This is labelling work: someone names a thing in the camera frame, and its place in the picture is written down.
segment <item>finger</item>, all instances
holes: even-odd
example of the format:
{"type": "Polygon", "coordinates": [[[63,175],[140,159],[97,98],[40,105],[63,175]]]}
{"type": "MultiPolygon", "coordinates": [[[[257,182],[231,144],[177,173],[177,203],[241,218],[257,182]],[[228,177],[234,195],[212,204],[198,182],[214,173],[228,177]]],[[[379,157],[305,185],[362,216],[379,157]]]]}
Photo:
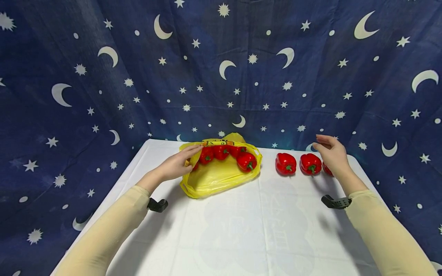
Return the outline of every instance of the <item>finger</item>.
{"type": "Polygon", "coordinates": [[[195,154],[197,154],[200,150],[202,150],[202,146],[198,146],[194,149],[183,152],[183,155],[184,155],[185,159],[187,159],[187,158],[190,158],[190,157],[194,156],[195,154]]]}
{"type": "Polygon", "coordinates": [[[183,175],[190,173],[193,170],[192,165],[184,167],[183,170],[184,170],[183,175]]]}
{"type": "Polygon", "coordinates": [[[318,143],[313,143],[313,148],[317,151],[319,151],[319,153],[322,155],[323,153],[325,153],[328,149],[326,147],[324,147],[321,144],[318,143]]]}
{"type": "Polygon", "coordinates": [[[334,147],[334,146],[339,144],[338,140],[335,137],[328,136],[328,135],[316,134],[316,139],[321,144],[329,144],[332,147],[334,147]]]}
{"type": "Polygon", "coordinates": [[[191,151],[191,150],[193,150],[194,148],[198,148],[198,147],[200,147],[200,146],[201,146],[201,145],[188,146],[187,148],[183,149],[181,152],[191,151]]]}

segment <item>white tablecloth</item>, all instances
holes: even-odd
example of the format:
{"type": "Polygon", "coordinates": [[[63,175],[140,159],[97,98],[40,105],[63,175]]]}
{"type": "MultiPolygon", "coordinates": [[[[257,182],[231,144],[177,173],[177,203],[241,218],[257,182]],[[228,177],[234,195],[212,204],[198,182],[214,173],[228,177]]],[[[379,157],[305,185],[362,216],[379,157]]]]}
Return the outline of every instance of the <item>white tablecloth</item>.
{"type": "MultiPolygon", "coordinates": [[[[177,153],[182,142],[148,140],[91,217],[79,238],[149,170],[177,153]]],[[[181,179],[159,186],[152,198],[165,198],[163,213],[148,212],[124,242],[107,275],[155,276],[352,276],[379,275],[344,210],[328,209],[324,194],[344,197],[324,172],[282,177],[274,168],[279,152],[259,149],[261,175],[254,181],[202,200],[188,198],[181,179]]],[[[350,166],[376,194],[356,159],[350,166]]]]}

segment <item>right hand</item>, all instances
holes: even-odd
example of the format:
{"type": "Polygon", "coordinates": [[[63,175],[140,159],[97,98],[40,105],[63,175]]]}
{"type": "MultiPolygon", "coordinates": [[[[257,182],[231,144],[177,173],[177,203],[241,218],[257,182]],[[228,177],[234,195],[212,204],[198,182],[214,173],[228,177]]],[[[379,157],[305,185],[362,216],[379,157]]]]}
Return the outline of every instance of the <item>right hand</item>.
{"type": "Polygon", "coordinates": [[[351,171],[348,164],[345,147],[338,139],[328,135],[316,135],[318,143],[313,143],[313,147],[321,154],[324,164],[334,175],[339,175],[351,171]]]}

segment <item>hand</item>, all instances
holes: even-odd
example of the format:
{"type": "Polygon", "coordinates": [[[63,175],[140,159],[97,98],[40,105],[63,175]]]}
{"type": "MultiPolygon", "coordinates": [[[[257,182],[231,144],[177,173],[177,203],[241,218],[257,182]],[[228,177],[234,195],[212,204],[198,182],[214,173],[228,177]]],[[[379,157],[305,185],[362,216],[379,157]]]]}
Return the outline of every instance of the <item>hand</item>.
{"type": "Polygon", "coordinates": [[[154,171],[160,176],[161,181],[181,177],[192,171],[192,165],[185,166],[186,160],[202,150],[201,145],[189,146],[177,154],[167,158],[154,171]]]}
{"type": "Polygon", "coordinates": [[[316,135],[318,143],[313,143],[313,147],[321,154],[324,164],[336,176],[351,171],[348,164],[345,147],[338,139],[327,135],[316,135]]]}
{"type": "Polygon", "coordinates": [[[161,165],[146,173],[136,185],[152,194],[161,182],[175,179],[191,172],[192,166],[185,166],[186,160],[197,154],[201,149],[202,146],[194,145],[170,156],[161,165]]]}

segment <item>starry fabric backdrop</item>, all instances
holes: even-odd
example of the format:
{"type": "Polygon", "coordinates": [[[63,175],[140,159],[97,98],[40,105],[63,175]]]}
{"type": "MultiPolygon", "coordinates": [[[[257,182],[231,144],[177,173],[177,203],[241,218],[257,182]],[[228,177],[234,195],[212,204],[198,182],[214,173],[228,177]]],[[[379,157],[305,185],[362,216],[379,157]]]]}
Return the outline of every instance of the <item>starry fabric backdrop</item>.
{"type": "Polygon", "coordinates": [[[147,139],[230,132],[338,137],[442,263],[441,27],[438,1],[0,1],[0,275],[48,275],[147,139]]]}

